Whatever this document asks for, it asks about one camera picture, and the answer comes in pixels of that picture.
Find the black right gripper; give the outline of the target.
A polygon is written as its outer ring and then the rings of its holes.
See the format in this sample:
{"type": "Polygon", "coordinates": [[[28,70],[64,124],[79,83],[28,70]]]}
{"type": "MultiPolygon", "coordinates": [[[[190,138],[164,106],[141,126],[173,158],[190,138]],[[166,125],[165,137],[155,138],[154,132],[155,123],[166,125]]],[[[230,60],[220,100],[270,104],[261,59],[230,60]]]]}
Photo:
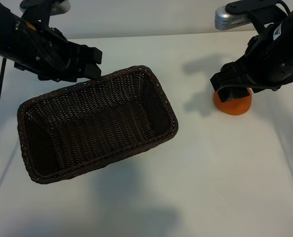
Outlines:
{"type": "Polygon", "coordinates": [[[242,57],[225,64],[210,79],[222,103],[293,82],[293,21],[256,28],[242,57]]]}

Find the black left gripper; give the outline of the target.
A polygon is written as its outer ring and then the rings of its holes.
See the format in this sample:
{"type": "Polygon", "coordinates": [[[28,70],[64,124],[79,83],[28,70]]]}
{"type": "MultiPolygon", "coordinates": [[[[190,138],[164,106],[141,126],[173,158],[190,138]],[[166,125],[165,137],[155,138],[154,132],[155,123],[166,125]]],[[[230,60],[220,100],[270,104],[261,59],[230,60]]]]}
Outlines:
{"type": "Polygon", "coordinates": [[[32,72],[39,80],[101,80],[97,64],[102,62],[102,51],[70,42],[56,28],[39,21],[14,21],[12,39],[15,68],[32,72]]]}

